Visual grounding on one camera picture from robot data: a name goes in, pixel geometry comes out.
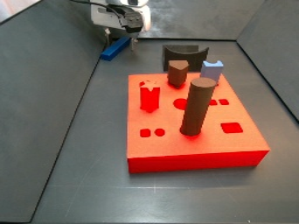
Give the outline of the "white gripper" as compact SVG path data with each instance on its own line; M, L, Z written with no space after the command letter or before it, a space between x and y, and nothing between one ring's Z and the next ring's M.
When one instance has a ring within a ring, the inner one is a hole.
M151 29L150 0L90 0L91 19L104 29L107 46L111 45L111 29L138 35ZM131 51L136 49L138 39L131 38Z

